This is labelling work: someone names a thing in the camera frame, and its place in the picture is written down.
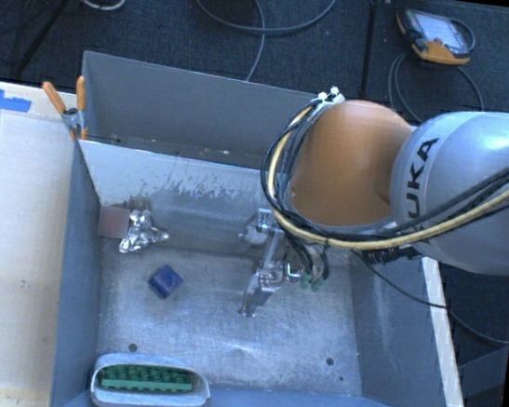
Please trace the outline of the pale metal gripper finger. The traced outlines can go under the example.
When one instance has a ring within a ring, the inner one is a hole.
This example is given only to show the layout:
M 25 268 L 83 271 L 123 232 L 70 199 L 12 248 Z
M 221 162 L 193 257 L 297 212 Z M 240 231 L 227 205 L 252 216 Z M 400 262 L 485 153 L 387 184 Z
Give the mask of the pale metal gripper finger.
M 271 297 L 275 288 L 254 278 L 251 283 L 251 291 L 248 304 L 248 316 L 254 317 L 260 307 L 263 307 Z
M 256 297 L 258 292 L 261 290 L 261 283 L 259 279 L 259 273 L 256 271 L 250 277 L 247 289 L 244 291 L 242 296 L 242 303 L 238 309 L 238 313 L 241 316 L 252 317 L 256 309 Z

